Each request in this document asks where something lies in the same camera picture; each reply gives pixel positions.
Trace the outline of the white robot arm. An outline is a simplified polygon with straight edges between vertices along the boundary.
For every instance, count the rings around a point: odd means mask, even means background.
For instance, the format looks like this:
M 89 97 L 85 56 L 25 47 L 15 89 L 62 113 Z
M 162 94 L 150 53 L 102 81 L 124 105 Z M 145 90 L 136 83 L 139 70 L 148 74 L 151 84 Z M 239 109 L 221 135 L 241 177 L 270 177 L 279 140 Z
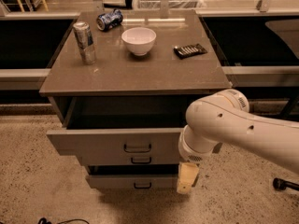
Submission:
M 249 112 L 249 102 L 228 89 L 192 102 L 180 133 L 177 192 L 187 194 L 199 173 L 198 163 L 218 144 L 230 144 L 299 174 L 299 124 Z

